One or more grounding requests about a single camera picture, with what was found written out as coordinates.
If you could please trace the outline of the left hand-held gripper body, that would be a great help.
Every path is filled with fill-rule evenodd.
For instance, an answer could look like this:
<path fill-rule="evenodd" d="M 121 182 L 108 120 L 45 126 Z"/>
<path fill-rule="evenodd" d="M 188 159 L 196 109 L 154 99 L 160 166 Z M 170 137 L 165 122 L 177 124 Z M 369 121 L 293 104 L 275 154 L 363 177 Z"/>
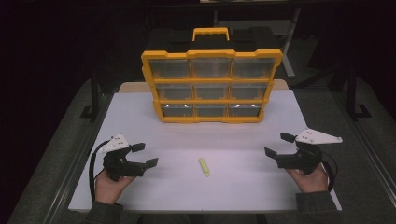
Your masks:
<path fill-rule="evenodd" d="M 122 176 L 143 176 L 147 171 L 145 163 L 126 159 L 126 156 L 132 152 L 131 145 L 121 133 L 99 147 L 99 152 L 105 153 L 103 166 L 114 181 L 118 181 Z"/>

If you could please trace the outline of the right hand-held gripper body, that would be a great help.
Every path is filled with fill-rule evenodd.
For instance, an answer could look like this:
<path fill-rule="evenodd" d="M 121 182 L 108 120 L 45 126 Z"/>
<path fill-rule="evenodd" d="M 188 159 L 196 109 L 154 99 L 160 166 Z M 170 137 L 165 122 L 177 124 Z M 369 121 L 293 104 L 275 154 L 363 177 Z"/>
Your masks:
<path fill-rule="evenodd" d="M 320 145 L 341 144 L 343 138 L 305 128 L 295 135 L 296 152 L 294 154 L 277 154 L 275 161 L 278 168 L 302 170 L 311 174 L 322 162 Z"/>

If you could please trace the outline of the pale green stick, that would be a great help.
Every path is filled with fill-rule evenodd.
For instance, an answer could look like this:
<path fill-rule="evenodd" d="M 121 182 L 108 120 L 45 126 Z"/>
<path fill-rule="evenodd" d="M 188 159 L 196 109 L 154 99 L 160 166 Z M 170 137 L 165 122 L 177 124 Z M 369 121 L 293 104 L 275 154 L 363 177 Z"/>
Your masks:
<path fill-rule="evenodd" d="M 208 166 L 207 166 L 207 164 L 205 162 L 205 159 L 204 158 L 200 158 L 199 162 L 200 162 L 200 165 L 201 165 L 201 167 L 203 169 L 204 175 L 206 177 L 210 177 L 210 171 L 209 171 L 209 168 L 208 168 Z"/>

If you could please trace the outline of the person's right hand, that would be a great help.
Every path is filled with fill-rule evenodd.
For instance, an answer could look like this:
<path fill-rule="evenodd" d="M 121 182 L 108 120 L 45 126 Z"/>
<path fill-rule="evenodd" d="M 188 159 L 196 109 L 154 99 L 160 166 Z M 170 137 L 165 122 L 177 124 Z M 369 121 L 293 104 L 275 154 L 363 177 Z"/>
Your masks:
<path fill-rule="evenodd" d="M 302 170 L 296 169 L 287 169 L 286 172 L 296 183 L 301 193 L 328 190 L 328 176 L 321 165 L 318 165 L 309 175 L 306 175 Z"/>

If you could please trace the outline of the person's left hand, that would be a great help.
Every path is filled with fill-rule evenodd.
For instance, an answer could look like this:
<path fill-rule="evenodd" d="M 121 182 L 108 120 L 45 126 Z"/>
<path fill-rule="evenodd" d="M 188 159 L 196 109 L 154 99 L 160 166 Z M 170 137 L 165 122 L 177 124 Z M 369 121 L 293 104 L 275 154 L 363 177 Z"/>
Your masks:
<path fill-rule="evenodd" d="M 134 180 L 134 176 L 122 176 L 118 181 L 114 181 L 104 170 L 96 177 L 94 200 L 99 203 L 115 204 L 123 191 Z"/>

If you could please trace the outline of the yellow drawer organizer cabinet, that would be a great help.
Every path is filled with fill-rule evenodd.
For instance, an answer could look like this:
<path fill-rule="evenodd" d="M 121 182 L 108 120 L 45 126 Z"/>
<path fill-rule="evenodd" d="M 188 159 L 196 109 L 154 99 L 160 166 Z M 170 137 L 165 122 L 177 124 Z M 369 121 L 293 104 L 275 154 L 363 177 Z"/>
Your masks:
<path fill-rule="evenodd" d="M 154 30 L 141 55 L 162 122 L 260 122 L 283 53 L 268 27 Z"/>

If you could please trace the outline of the aluminium frame rail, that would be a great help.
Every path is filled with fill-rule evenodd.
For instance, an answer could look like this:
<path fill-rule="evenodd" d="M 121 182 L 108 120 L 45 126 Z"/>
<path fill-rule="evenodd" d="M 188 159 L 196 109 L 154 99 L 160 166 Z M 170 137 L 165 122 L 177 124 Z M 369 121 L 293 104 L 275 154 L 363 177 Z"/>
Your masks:
<path fill-rule="evenodd" d="M 373 121 L 374 114 L 364 104 L 353 104 L 348 97 L 344 97 L 340 92 L 332 92 L 332 98 L 364 149 L 368 161 L 373 166 L 374 173 L 392 206 L 396 208 L 396 178 L 393 177 L 393 171 L 386 166 L 378 154 L 379 144 L 374 142 L 374 134 L 371 133 L 373 128 L 364 130 L 362 126 L 364 121 Z"/>
<path fill-rule="evenodd" d="M 55 224 L 68 207 L 112 98 L 112 94 L 102 93 L 89 96 L 89 101 L 77 111 L 79 125 L 72 127 L 71 133 L 66 134 L 61 144 L 56 146 L 56 155 L 66 156 L 65 173 L 59 175 L 61 183 L 49 204 L 43 224 Z"/>

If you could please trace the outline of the black stand post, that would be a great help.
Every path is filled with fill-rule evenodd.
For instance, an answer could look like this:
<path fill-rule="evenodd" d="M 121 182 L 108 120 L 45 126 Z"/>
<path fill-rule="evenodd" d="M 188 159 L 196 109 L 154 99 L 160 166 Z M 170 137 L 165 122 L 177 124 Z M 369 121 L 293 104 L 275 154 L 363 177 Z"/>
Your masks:
<path fill-rule="evenodd" d="M 372 115 L 363 104 L 356 103 L 357 74 L 353 66 L 350 66 L 347 77 L 346 111 L 348 115 L 357 121 L 360 118 L 370 118 Z"/>
<path fill-rule="evenodd" d="M 87 65 L 87 70 L 90 75 L 91 104 L 84 107 L 80 116 L 84 119 L 95 120 L 99 113 L 99 86 L 95 68 L 91 63 Z"/>

